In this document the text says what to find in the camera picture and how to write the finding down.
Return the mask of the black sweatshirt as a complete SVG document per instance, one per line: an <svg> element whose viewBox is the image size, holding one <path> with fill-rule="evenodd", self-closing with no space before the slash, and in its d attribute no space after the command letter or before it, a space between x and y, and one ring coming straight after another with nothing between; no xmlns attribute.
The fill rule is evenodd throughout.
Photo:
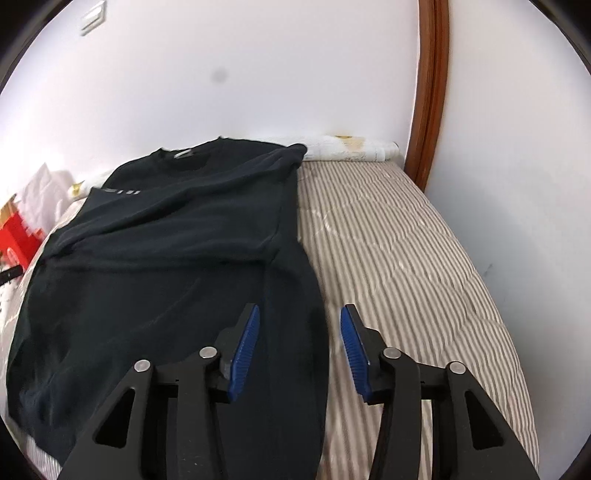
<svg viewBox="0 0 591 480"><path fill-rule="evenodd" d="M64 462L140 359L211 345L246 304L260 333L245 391L221 406L232 479L311 479L325 435L329 340L297 238L304 145L219 138L118 167L51 234L7 364L10 418Z"/></svg>

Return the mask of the striped quilted mattress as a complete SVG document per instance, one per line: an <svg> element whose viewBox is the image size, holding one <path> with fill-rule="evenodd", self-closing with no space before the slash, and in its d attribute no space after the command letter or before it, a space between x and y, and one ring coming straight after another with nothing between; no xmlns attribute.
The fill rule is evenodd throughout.
<svg viewBox="0 0 591 480"><path fill-rule="evenodd" d="M490 394L532 461L499 454L498 476L539 479L538 440L525 377L510 335L459 241L425 195L394 165L305 162L301 167L301 240L322 287L331 335L337 307L355 300L367 323L417 361L467 364ZM378 407L353 401L345 347L331 340L329 413L318 479L362 479L376 446Z"/></svg>

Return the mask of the red paper shopping bag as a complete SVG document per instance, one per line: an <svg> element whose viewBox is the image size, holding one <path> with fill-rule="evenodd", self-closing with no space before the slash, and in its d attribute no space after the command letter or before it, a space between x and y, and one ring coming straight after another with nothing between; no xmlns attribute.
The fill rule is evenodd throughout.
<svg viewBox="0 0 591 480"><path fill-rule="evenodd" d="M32 231L18 212L0 230L1 259L9 266L26 270L42 245L41 231Z"/></svg>

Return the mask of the rolled white printed blanket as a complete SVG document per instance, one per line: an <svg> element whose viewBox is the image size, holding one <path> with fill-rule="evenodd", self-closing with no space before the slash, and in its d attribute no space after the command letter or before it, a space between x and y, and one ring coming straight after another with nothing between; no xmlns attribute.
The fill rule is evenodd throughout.
<svg viewBox="0 0 591 480"><path fill-rule="evenodd" d="M280 144L304 144L307 153L304 161L353 161L387 162L393 161L404 167L405 157L401 148L394 141L375 140L356 136L283 136L256 138L256 141ZM114 169L100 175L92 175L79 183L73 184L67 191L68 198L76 201L89 195L92 188L101 188Z"/></svg>

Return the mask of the white Uniqlo paper bag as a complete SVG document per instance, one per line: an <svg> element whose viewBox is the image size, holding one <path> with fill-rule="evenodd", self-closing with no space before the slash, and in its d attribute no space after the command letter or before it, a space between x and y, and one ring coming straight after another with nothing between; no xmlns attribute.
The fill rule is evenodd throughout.
<svg viewBox="0 0 591 480"><path fill-rule="evenodd" d="M71 205L68 191L74 179L68 171L50 171L43 164L17 194L16 206L26 226L40 238L46 237Z"/></svg>

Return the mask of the brown wooden door frame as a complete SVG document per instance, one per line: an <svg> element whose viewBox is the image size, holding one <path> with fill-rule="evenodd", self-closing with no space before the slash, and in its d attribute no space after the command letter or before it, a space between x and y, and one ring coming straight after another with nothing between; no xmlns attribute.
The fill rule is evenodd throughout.
<svg viewBox="0 0 591 480"><path fill-rule="evenodd" d="M417 90L405 173L424 191L433 166L447 92L450 59L448 0L420 0Z"/></svg>

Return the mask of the white wall switch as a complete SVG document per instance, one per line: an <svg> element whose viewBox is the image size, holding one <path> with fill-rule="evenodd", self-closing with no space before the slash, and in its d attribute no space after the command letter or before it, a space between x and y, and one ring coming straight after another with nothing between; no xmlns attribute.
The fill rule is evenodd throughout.
<svg viewBox="0 0 591 480"><path fill-rule="evenodd" d="M80 35L85 36L106 21L107 1L101 0L80 19Z"/></svg>

